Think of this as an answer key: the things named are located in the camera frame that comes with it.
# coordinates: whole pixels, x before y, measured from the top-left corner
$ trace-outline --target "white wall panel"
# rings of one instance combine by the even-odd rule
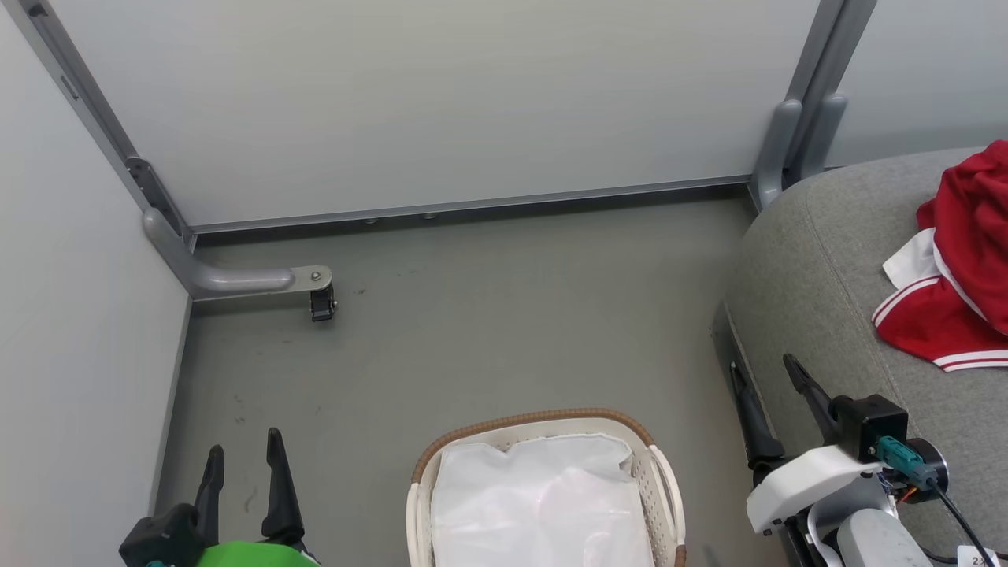
[[[1008,137],[1008,2],[879,0],[827,164]]]
[[[807,0],[52,0],[186,221],[748,175]]]
[[[121,565],[188,298],[2,7],[0,81],[0,565]]]

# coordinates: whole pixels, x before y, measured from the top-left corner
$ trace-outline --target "gray fabric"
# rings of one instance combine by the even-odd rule
[[[977,149],[895,157],[795,185],[753,223],[726,303],[764,408],[785,449],[822,444],[781,364],[793,353],[832,395],[880,393],[931,441],[950,490],[988,547],[1008,552],[1008,369],[944,373],[878,339],[875,308],[894,292],[882,262],[917,232],[916,209],[944,168]],[[924,547],[968,543],[939,502],[900,506]]]

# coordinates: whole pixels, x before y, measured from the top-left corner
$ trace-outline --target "orange wire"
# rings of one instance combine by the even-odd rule
[[[916,492],[916,491],[917,491],[917,487],[916,486],[912,486],[909,490],[906,491],[905,494],[903,494],[903,497],[899,499],[899,502],[900,503],[905,502],[906,498],[909,498],[910,496],[912,496],[913,493]]]

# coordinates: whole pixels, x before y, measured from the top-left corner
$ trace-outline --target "metal frame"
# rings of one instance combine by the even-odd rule
[[[749,184],[762,211],[788,181],[821,173],[847,108],[837,93],[877,0],[822,0],[785,99],[773,111]]]
[[[214,234],[221,232],[259,230],[263,228],[280,228],[288,226],[302,226],[302,225],[346,222],[346,221],[367,222],[373,219],[404,217],[409,215],[417,215],[429,219],[433,218],[439,213],[449,213],[456,211],[476,211],[480,209],[495,209],[500,207],[514,207],[519,205],[561,203],[564,201],[603,199],[607,197],[619,197],[624,195],[646,195],[648,193],[662,193],[666,191],[676,191],[681,189],[700,189],[700,188],[734,189],[736,186],[744,184],[749,180],[750,176],[706,178],[701,180],[689,180],[682,182],[633,185],[633,186],[607,188],[607,189],[571,191],[564,193],[547,193],[547,194],[529,195],[522,197],[503,197],[499,199],[483,199],[480,201],[463,201],[455,203],[444,203],[438,205],[417,205],[413,207],[396,207],[391,209],[380,209],[380,210],[370,210],[370,211],[352,211],[348,213],[325,213],[321,215],[280,217],[274,219],[261,219],[261,220],[257,219],[251,221],[214,223],[214,224],[195,225],[191,228],[193,229],[193,232],[195,234]]]
[[[332,319],[336,301],[327,266],[223,268],[198,260],[192,229],[153,165],[137,154],[48,1],[3,2],[109,161],[121,163],[116,171],[143,211],[144,233],[193,301],[308,292],[312,321]]]
[[[312,293],[312,320],[332,318],[336,308],[333,299],[333,271],[325,265],[274,268],[224,268],[197,259],[182,239],[159,210],[148,208],[143,213],[143,231],[164,262],[195,302],[267,296]],[[328,296],[328,308],[316,308],[318,295]]]
[[[822,173],[834,135],[847,109],[847,96],[837,92],[854,50],[875,10],[877,0],[844,0],[830,39],[823,49],[787,151],[786,168],[793,181]]]

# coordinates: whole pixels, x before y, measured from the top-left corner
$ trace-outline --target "gray floor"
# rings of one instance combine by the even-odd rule
[[[405,566],[405,496],[429,442],[602,406],[668,456],[690,565],[781,565],[746,520],[749,471],[708,335],[748,222],[720,200],[204,249],[227,265],[328,264],[340,311],[326,324],[300,302],[194,315],[159,508],[192,501],[221,443],[222,539],[256,538],[275,426],[323,563]]]

